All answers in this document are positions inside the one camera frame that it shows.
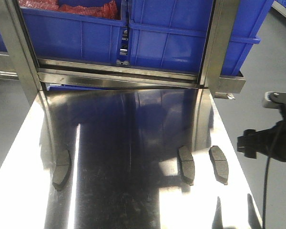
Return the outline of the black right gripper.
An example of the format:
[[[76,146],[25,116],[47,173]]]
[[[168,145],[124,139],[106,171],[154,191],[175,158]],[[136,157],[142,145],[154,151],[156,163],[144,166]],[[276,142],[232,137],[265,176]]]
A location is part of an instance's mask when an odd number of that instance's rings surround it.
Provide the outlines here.
[[[286,121],[272,128],[256,131],[247,129],[237,138],[237,151],[245,157],[256,159],[257,153],[286,162]]]

